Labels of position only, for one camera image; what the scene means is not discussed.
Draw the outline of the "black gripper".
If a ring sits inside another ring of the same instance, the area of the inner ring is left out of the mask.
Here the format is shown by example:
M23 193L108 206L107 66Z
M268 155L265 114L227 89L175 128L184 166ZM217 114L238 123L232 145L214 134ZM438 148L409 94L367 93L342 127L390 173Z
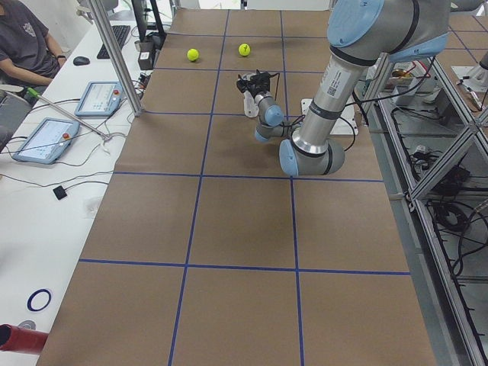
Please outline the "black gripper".
M266 95L271 90L270 82L246 82L244 87L244 92L249 93L253 98L257 95Z

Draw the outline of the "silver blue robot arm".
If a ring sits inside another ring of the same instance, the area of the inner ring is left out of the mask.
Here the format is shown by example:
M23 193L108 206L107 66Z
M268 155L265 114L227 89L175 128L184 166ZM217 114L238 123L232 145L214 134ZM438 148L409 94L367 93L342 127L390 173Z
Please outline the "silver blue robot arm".
M345 150L330 133L366 68L382 53L394 63L439 54L448 39L448 1L340 1L329 18L331 57L308 111L297 122L284 119L270 92L269 72L240 77L237 88L258 108L257 140L281 137L279 160L286 175L338 171Z

